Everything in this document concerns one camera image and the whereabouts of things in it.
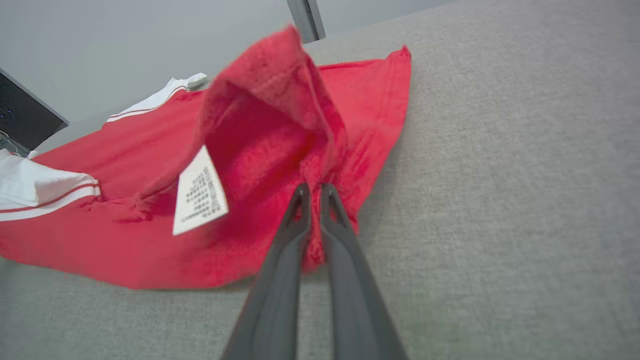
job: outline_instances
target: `gray fabric surface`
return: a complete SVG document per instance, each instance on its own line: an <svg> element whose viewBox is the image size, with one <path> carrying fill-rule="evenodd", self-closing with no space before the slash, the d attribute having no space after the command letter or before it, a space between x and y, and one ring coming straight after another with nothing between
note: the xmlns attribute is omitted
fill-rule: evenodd
<svg viewBox="0 0 640 360"><path fill-rule="evenodd" d="M637 359L640 4L460 1L307 46L413 53L360 241L412 359ZM220 356L249 282L131 291L0 263L3 359ZM326 269L300 359L331 358Z"/></svg>

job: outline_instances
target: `red shirt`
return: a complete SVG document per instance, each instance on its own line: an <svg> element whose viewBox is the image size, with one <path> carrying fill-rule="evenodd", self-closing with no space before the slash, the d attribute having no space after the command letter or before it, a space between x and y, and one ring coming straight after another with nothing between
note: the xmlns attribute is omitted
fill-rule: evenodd
<svg viewBox="0 0 640 360"><path fill-rule="evenodd" d="M295 187L307 182L314 229L304 267L324 261L319 189L333 183L357 214L395 144L411 56L316 67L289 28L251 46L201 92L37 156L90 174L102 196L2 221L0 255L130 288L205 288L254 274ZM173 235L180 173L207 149L228 213Z"/></svg>

